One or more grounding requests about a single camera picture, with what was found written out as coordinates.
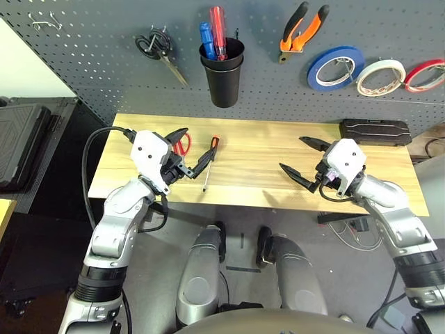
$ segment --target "wire hook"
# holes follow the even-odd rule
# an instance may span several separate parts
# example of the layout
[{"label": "wire hook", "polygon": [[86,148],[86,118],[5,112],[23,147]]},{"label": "wire hook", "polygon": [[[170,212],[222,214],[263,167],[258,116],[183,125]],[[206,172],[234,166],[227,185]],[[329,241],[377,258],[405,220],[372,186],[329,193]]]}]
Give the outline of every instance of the wire hook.
[{"label": "wire hook", "polygon": [[42,28],[41,24],[46,24],[47,26],[52,26],[53,28],[56,28],[57,31],[62,29],[62,24],[57,21],[57,19],[54,17],[54,13],[52,11],[49,12],[50,18],[54,21],[54,23],[48,22],[48,21],[36,21],[35,18],[31,13],[28,13],[29,19],[32,21],[31,25],[34,27],[35,31],[40,31]]}]

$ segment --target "robot leg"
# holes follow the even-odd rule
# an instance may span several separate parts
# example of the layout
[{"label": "robot leg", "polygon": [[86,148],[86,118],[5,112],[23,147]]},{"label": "robot leg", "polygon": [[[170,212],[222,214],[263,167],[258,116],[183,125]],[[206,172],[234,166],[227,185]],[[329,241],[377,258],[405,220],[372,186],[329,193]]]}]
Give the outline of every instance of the robot leg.
[{"label": "robot leg", "polygon": [[270,228],[258,235],[257,265],[275,264],[282,308],[327,315],[325,299],[312,264],[298,245]]},{"label": "robot leg", "polygon": [[191,247],[182,273],[176,301],[180,325],[190,325],[216,312],[219,264],[224,254],[224,225],[207,226]]}]

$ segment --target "blue screwdriver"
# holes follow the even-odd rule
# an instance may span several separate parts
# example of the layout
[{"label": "blue screwdriver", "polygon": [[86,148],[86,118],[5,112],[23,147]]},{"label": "blue screwdriver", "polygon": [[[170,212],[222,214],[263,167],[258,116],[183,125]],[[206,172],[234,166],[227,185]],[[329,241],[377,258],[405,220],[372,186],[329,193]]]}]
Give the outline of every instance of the blue screwdriver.
[{"label": "blue screwdriver", "polygon": [[215,47],[213,45],[213,35],[211,33],[210,24],[207,22],[201,22],[200,24],[201,41],[206,51],[208,59],[215,61],[217,59]]}]

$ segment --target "black pen holder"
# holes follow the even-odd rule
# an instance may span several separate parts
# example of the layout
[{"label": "black pen holder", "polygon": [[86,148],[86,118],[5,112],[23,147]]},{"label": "black pen holder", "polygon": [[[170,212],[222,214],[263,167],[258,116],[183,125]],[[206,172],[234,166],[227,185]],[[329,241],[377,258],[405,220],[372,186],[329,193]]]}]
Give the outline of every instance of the black pen holder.
[{"label": "black pen holder", "polygon": [[213,61],[206,57],[204,46],[200,47],[201,63],[206,70],[211,101],[220,108],[234,106],[238,100],[244,44],[235,38],[226,38],[226,52],[227,60]]}]

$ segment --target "red screwdriver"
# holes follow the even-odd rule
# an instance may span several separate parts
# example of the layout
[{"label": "red screwdriver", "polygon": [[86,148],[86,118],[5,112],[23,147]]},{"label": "red screwdriver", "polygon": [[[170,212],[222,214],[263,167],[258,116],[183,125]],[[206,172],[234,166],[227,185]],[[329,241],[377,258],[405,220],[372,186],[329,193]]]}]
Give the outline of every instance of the red screwdriver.
[{"label": "red screwdriver", "polygon": [[207,190],[207,180],[209,179],[211,162],[215,161],[216,150],[218,149],[218,144],[220,143],[220,139],[218,136],[213,136],[210,142],[210,149],[212,150],[209,162],[209,169],[207,169],[206,180],[204,181],[204,185],[202,186],[202,191],[205,192]]},{"label": "red screwdriver", "polygon": [[224,8],[214,6],[210,8],[211,32],[213,34],[213,44],[215,45],[216,54],[219,61],[227,59],[225,50],[225,18]]}]

